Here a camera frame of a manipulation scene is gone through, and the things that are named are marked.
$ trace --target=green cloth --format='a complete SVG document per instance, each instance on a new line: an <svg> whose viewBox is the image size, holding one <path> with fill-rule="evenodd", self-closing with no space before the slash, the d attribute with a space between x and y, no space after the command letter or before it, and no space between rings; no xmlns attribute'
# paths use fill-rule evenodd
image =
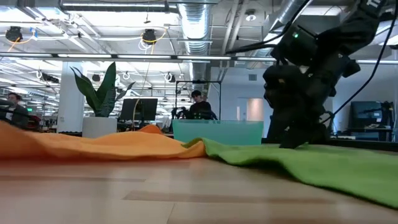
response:
<svg viewBox="0 0 398 224"><path fill-rule="evenodd" d="M203 139L209 157L234 166L277 162L304 184L398 208L398 156L335 146L227 146Z"/></svg>

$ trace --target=desk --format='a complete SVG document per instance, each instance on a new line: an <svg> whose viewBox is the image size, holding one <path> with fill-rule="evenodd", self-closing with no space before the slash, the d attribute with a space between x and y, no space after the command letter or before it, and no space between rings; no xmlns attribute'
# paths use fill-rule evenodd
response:
<svg viewBox="0 0 398 224"><path fill-rule="evenodd" d="M393 129L391 129L391 128L349 128L348 132L351 135L352 135L352 133L378 133L379 141L391 141Z"/></svg>
<svg viewBox="0 0 398 224"><path fill-rule="evenodd" d="M0 163L1 224L398 223L397 211L209 159Z"/></svg>

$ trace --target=white planter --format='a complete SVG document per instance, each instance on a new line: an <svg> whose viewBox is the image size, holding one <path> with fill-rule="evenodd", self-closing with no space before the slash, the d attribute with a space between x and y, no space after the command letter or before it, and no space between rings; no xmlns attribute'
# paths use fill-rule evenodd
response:
<svg viewBox="0 0 398 224"><path fill-rule="evenodd" d="M115 118L89 117L83 119L84 138L98 138L107 134L116 133L118 121Z"/></svg>

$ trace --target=potted plant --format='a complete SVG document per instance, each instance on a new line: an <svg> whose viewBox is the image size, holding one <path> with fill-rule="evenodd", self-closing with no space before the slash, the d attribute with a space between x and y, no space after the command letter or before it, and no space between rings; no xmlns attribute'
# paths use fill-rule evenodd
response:
<svg viewBox="0 0 398 224"><path fill-rule="evenodd" d="M106 70L104 80L97 90L94 89L90 79L85 77L77 68L72 68L75 74L76 85L79 91L86 97L88 105L93 109L95 117L83 119L83 137L97 138L115 133L118 122L109 115L114 109L115 103L124 97L133 84L128 85L126 91L116 96L116 63L113 62Z"/></svg>

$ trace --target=snake plant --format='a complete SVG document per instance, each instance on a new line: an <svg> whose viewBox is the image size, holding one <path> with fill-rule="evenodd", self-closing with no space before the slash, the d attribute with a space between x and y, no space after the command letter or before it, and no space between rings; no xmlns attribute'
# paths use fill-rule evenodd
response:
<svg viewBox="0 0 398 224"><path fill-rule="evenodd" d="M93 109L96 117L107 118L114 109L115 103L124 97L135 82L128 85L127 90L116 96L116 63L113 62L106 70L104 80L97 90L90 79L85 77L79 69L70 67L75 74L76 85L79 91L86 96L88 105Z"/></svg>

